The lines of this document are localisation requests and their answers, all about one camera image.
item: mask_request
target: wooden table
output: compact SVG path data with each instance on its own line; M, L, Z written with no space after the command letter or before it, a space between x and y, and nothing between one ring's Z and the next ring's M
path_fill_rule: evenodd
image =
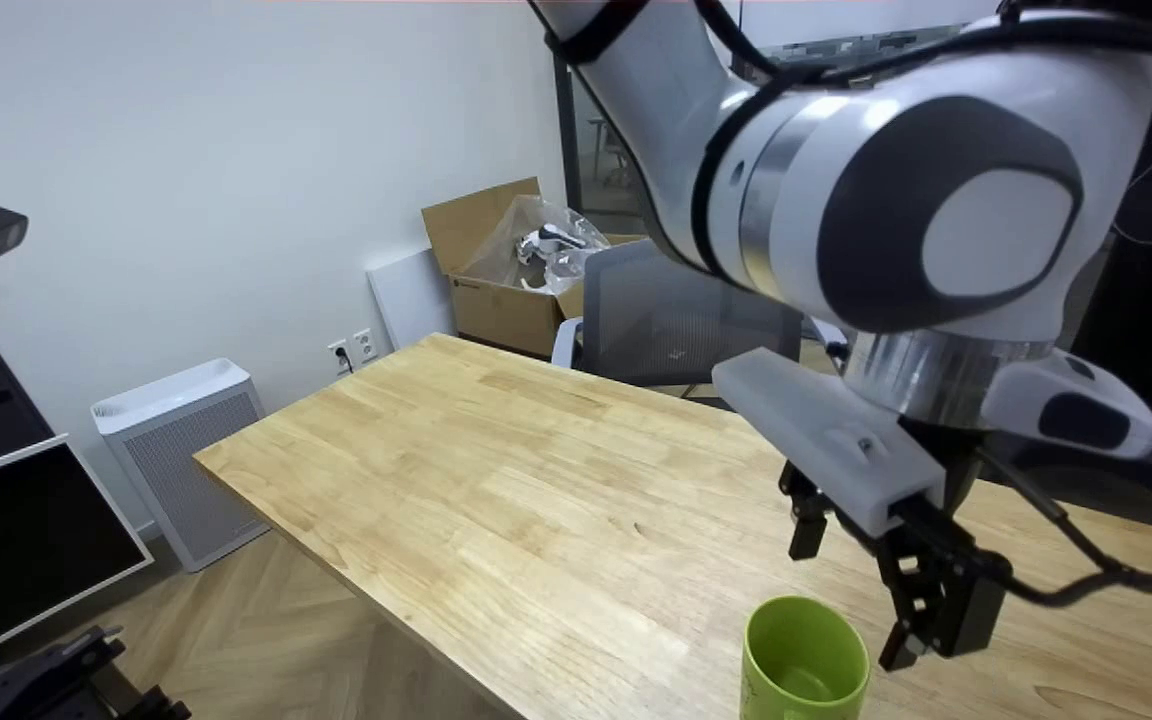
M742 615L836 603L879 654L871 562L786 566L779 455L732 413L423 339L212 443L198 463L523 716L736 716ZM1030 584L1086 566L1010 492L963 523ZM1152 566L1152 527L1074 511ZM1152 597L1008 600L986 654L876 670L867 716L1152 716Z

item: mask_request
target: wooden floor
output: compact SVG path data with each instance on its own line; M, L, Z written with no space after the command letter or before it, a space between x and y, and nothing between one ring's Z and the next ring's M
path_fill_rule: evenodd
M171 578L100 621L125 677L198 720L497 720L506 707L393 627L289 536Z

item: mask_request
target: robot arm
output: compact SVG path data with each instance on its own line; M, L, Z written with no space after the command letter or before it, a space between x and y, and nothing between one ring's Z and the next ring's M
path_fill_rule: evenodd
M724 402L796 463L790 558L817 551L813 527L836 507L898 614L882 666L983 648L1017 584L946 522L961 448L911 427L967 435L967 454L983 431L1105 455L1152 448L1148 406L1053 347L1133 183L1152 51L961 46L867 83L749 83L707 46L712 0L531 10L629 139L663 254L859 331L844 382L771 352L717 368ZM898 578L907 558L930 578Z

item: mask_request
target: cardboard box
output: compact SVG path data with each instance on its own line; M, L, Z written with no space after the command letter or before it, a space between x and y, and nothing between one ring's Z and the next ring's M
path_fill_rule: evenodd
M433 256L446 282L450 328L458 336L548 355L564 318L581 318L581 286L564 295L528 294L517 276L478 276L473 267L490 244L497 224L519 197L541 197L535 179L517 179L423 210Z

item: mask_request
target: green cup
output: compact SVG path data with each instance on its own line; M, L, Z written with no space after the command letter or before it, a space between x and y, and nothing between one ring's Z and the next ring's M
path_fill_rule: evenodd
M859 716L867 658L852 625L807 600L777 597L751 614L740 670L740 720Z

